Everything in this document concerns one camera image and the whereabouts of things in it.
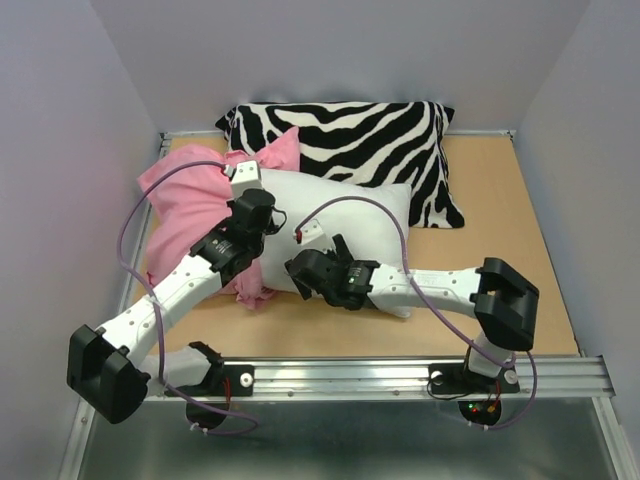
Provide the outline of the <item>white pillow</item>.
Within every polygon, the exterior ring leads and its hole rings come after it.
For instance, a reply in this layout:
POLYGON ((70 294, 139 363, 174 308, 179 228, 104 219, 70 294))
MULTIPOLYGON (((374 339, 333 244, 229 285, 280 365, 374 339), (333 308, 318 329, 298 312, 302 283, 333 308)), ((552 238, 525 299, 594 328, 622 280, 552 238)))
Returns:
POLYGON ((273 169, 261 171, 262 185, 274 195, 275 206, 285 211, 287 221, 277 234, 268 236, 259 257, 263 286, 276 291, 297 291, 285 270, 285 262, 299 252, 294 229, 310 213, 326 202, 346 196, 358 201, 342 201, 316 215, 325 234, 340 234, 358 260, 375 260, 400 267, 401 238, 409 234, 411 187, 391 184, 362 187, 312 175, 273 169))

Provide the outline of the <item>pink floral satin pillowcase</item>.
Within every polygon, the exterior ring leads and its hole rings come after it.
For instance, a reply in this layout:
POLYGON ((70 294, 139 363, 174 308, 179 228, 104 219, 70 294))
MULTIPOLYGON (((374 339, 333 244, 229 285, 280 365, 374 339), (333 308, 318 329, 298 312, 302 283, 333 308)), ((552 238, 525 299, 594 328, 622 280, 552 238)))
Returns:
MULTIPOLYGON (((138 185, 146 191, 170 170, 196 161, 214 161, 236 166, 255 156, 260 167, 300 170, 299 129, 292 127, 256 154, 248 147, 220 152, 198 144, 190 144, 171 152, 138 177, 138 185)), ((215 166, 184 169, 162 182, 149 200, 160 225, 152 233, 146 249, 148 283, 155 287, 164 280, 188 253, 190 248, 221 220, 230 215, 229 179, 215 166)), ((235 294, 236 301, 251 310, 265 304, 275 291, 264 286, 258 260, 238 275, 219 294, 235 294)))

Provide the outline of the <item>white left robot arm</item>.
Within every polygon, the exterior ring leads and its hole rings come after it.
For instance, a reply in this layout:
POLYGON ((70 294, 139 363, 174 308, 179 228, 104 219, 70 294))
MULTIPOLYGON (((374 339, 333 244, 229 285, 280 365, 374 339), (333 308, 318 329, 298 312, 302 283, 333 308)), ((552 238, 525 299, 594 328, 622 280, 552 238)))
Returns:
POLYGON ((98 328, 80 326, 70 337, 67 384, 108 422, 128 419, 149 393, 141 369, 164 333, 205 298, 247 270, 278 232, 275 197, 250 188, 228 202, 231 215, 191 247, 177 267, 138 302, 98 328))

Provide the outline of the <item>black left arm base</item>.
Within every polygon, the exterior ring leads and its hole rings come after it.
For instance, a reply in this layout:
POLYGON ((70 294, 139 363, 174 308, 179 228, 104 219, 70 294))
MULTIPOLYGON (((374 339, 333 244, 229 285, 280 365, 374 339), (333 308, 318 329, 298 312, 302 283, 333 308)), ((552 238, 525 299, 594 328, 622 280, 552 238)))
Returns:
MULTIPOLYGON (((233 397, 251 397, 255 378, 255 367, 251 364, 226 364, 222 355, 203 342, 191 342, 188 347, 203 354, 211 364, 202 382, 195 386, 182 387, 181 391, 191 397, 221 397, 221 403, 208 406, 230 411, 233 397)), ((226 415, 207 411, 191 403, 186 405, 186 418, 196 427, 218 429, 227 419, 226 415)))

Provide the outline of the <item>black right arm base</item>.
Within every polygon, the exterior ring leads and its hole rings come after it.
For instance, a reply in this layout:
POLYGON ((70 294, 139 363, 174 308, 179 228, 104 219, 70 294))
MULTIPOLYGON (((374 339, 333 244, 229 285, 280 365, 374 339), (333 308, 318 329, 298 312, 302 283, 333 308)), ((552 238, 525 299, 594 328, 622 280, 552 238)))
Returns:
POLYGON ((434 400, 456 401, 462 417, 484 429, 498 426, 502 398, 521 391, 514 368, 501 368, 496 377, 472 372, 463 362, 445 362, 429 368, 426 393, 434 400))

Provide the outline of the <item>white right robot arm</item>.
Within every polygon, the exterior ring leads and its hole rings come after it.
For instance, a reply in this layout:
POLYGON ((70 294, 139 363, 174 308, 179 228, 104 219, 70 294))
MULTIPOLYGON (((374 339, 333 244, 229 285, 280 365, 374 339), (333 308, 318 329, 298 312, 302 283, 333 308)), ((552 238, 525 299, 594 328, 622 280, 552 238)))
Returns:
POLYGON ((355 259, 336 235, 329 249, 304 248, 285 269, 302 298, 320 296, 332 307, 431 310, 467 344, 460 378, 472 390, 511 368, 514 353, 533 348, 539 289, 498 258, 463 270, 404 270, 355 259))

